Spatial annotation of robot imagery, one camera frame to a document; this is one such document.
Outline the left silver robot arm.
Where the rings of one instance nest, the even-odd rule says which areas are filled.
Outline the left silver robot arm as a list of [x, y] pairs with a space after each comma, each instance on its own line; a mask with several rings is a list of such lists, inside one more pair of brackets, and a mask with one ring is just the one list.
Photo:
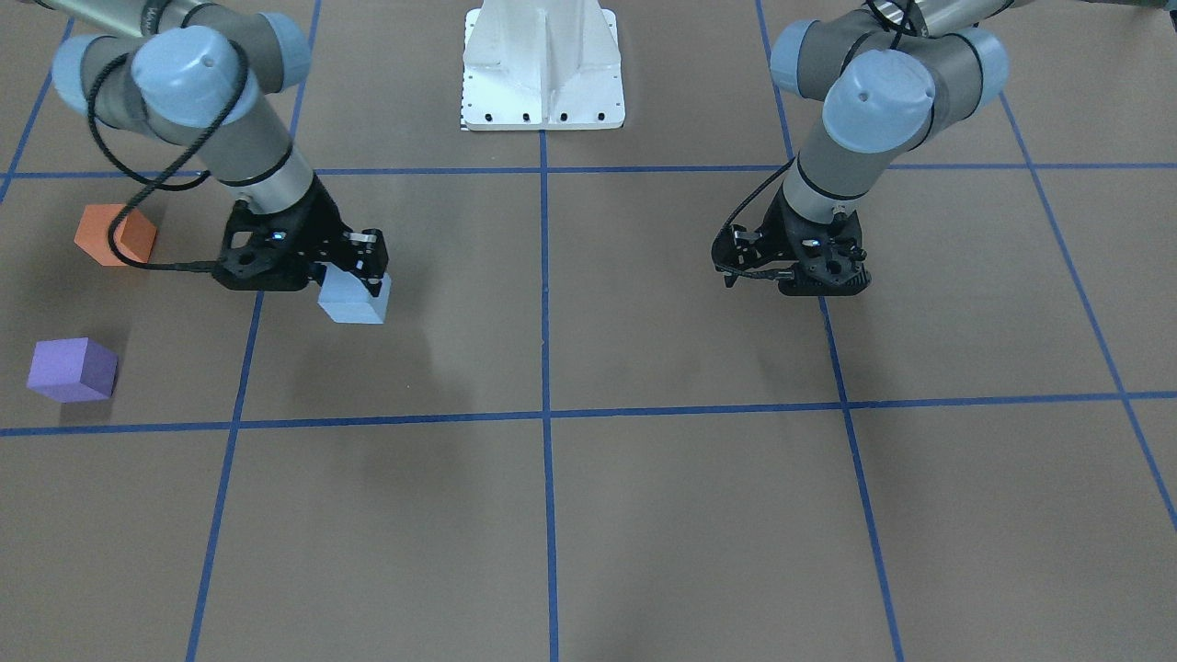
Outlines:
[[733, 217], [711, 246], [732, 287], [774, 282], [785, 296], [853, 296], [871, 282], [858, 208], [895, 160], [975, 115], [1011, 64], [988, 18], [1018, 1], [864, 1], [833, 20], [794, 21], [771, 46], [778, 90], [819, 101], [794, 158], [769, 176], [762, 224]]

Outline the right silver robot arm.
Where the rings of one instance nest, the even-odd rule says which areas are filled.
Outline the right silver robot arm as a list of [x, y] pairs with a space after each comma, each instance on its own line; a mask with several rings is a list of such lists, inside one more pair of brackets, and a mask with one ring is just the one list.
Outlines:
[[214, 1], [48, 1], [94, 33], [59, 47], [51, 68], [58, 94], [84, 114], [97, 147], [142, 185], [104, 232], [118, 264], [160, 271], [118, 247], [117, 231], [173, 176], [202, 164], [184, 188], [213, 179], [233, 194], [220, 252], [211, 262], [165, 264], [210, 274], [237, 291], [298, 291], [350, 274], [383, 293], [388, 254], [383, 232], [346, 225], [270, 94], [310, 74], [311, 47], [281, 13], [242, 14]]

